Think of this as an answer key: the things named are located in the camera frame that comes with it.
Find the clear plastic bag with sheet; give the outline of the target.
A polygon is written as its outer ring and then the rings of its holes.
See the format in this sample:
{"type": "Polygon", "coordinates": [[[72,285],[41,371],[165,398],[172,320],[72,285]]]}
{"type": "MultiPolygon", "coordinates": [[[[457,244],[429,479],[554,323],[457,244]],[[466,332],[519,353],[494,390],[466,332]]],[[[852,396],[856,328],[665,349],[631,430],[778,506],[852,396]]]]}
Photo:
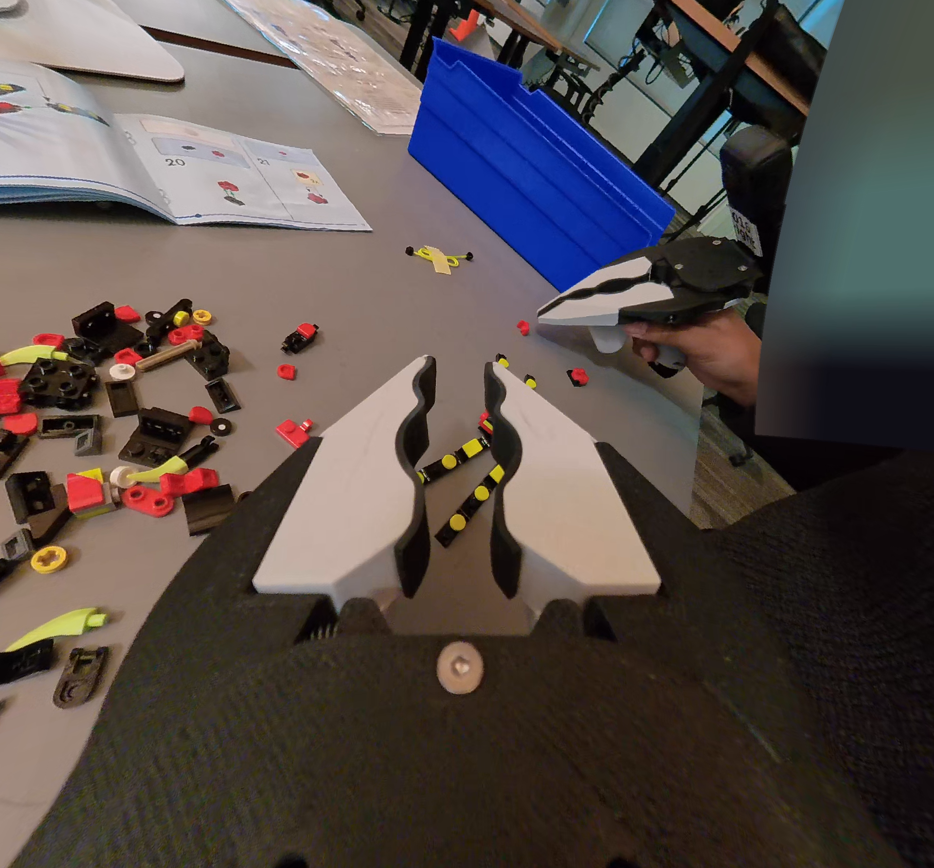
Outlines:
{"type": "Polygon", "coordinates": [[[366,34],[304,0],[222,0],[368,128],[409,137],[420,85],[366,34]]]}

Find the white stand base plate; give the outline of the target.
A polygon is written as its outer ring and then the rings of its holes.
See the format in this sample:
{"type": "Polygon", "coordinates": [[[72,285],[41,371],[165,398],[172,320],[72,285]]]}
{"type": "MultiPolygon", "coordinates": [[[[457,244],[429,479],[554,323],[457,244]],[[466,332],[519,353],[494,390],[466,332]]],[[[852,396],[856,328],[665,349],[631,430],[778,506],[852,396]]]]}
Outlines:
{"type": "Polygon", "coordinates": [[[1,0],[2,61],[176,84],[184,70],[112,0],[1,0]]]}

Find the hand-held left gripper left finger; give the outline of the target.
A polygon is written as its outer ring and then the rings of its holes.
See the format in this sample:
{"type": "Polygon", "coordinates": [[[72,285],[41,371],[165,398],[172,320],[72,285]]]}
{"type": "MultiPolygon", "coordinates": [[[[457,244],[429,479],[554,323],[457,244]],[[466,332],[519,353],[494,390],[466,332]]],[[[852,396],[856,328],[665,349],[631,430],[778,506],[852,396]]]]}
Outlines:
{"type": "Polygon", "coordinates": [[[430,554],[424,485],[436,360],[417,357],[328,427],[257,569],[261,594],[411,598],[430,554]]]}

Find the pile of lego pieces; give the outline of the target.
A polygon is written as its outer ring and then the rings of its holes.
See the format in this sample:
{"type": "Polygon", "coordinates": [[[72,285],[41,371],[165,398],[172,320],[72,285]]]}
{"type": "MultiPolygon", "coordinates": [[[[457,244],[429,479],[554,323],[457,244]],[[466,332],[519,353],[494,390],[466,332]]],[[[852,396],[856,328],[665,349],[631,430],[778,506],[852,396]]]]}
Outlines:
{"type": "Polygon", "coordinates": [[[210,308],[104,301],[73,328],[2,354],[2,713],[94,698],[137,587],[253,491],[230,471],[243,391],[210,308]]]}

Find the person's dark knit sweater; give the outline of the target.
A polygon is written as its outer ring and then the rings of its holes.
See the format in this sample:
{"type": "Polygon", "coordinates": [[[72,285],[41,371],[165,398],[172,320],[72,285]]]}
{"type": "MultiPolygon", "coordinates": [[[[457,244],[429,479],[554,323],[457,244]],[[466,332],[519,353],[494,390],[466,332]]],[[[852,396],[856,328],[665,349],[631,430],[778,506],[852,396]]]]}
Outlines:
{"type": "Polygon", "coordinates": [[[933,864],[933,459],[906,452],[707,532],[785,644],[881,834],[933,864]]]}

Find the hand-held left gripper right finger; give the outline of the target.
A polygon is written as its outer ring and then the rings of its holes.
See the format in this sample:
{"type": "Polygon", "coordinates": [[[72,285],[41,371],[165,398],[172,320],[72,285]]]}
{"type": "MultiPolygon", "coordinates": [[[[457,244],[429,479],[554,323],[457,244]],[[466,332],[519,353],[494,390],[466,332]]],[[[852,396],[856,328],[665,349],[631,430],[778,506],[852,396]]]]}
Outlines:
{"type": "Polygon", "coordinates": [[[660,575],[597,442],[498,362],[484,371],[494,494],[492,575],[531,613],[555,600],[655,595],[660,575]]]}

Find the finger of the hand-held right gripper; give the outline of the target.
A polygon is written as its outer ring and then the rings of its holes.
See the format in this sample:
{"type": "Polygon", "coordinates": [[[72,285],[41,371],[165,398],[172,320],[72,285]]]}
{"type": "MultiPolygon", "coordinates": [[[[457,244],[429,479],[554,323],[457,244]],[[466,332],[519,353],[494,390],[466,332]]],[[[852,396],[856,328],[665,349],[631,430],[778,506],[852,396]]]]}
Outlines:
{"type": "Polygon", "coordinates": [[[558,297],[562,301],[580,301],[599,295],[622,293],[637,283],[651,282],[653,261],[632,258],[602,267],[558,297]]]}
{"type": "Polygon", "coordinates": [[[601,354],[620,351],[629,337],[620,315],[644,314],[674,297],[671,288],[651,281],[606,281],[583,285],[541,308],[537,320],[555,326],[584,326],[601,354]]]}

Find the person's right hand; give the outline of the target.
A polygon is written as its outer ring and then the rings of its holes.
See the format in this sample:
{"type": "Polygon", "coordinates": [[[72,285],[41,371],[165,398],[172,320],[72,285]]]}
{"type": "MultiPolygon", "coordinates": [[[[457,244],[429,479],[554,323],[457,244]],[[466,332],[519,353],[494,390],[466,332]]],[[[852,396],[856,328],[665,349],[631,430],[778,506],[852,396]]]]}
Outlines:
{"type": "Polygon", "coordinates": [[[761,340],[737,310],[705,314],[682,325],[639,322],[623,328],[644,361],[655,363],[660,349],[675,349],[706,388],[741,407],[755,407],[761,340]]]}

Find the black-legged standing desk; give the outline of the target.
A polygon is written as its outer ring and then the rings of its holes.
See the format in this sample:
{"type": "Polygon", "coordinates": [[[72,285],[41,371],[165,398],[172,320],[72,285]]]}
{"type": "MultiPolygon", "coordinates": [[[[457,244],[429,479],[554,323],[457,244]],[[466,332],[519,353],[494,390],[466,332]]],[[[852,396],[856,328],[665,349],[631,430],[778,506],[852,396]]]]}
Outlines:
{"type": "Polygon", "coordinates": [[[696,0],[656,0],[669,13],[690,54],[706,69],[698,86],[648,145],[633,171],[658,188],[710,127],[741,101],[750,115],[792,144],[800,142],[810,102],[756,52],[778,9],[766,0],[760,16],[741,36],[696,0]]]}

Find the black yellow lego spider model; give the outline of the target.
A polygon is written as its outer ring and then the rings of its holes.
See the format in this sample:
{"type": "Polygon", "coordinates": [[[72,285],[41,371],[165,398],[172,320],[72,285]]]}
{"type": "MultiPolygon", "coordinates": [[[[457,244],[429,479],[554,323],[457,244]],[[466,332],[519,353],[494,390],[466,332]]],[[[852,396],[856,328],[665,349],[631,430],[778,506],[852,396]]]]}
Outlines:
{"type": "MultiPolygon", "coordinates": [[[[478,433],[473,438],[416,471],[416,477],[419,478],[423,486],[436,485],[442,478],[455,473],[463,465],[470,463],[481,454],[491,451],[494,425],[489,408],[482,412],[477,422],[477,428],[478,433]]],[[[491,470],[473,487],[473,490],[461,502],[459,507],[434,531],[431,542],[442,549],[448,549],[473,522],[474,517],[480,512],[484,503],[493,500],[504,475],[504,467],[495,462],[491,470]]]]}

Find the blue plastic bin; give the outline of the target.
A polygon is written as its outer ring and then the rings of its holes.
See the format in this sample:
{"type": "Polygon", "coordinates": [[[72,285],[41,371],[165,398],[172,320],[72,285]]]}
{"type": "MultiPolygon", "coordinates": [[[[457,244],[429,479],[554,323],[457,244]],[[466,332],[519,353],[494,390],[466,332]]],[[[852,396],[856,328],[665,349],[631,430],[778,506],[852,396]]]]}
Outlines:
{"type": "Polygon", "coordinates": [[[655,245],[675,215],[520,71],[447,42],[408,152],[560,292],[655,245]]]}

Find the lego instruction booklet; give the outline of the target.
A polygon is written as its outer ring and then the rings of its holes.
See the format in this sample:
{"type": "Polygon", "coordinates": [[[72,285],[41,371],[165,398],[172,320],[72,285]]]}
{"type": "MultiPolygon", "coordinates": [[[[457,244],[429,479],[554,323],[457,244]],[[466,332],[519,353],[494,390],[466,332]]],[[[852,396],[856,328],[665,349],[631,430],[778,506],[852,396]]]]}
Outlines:
{"type": "Polygon", "coordinates": [[[175,225],[370,231],[309,149],[113,114],[39,65],[1,67],[2,204],[121,203],[175,225]]]}

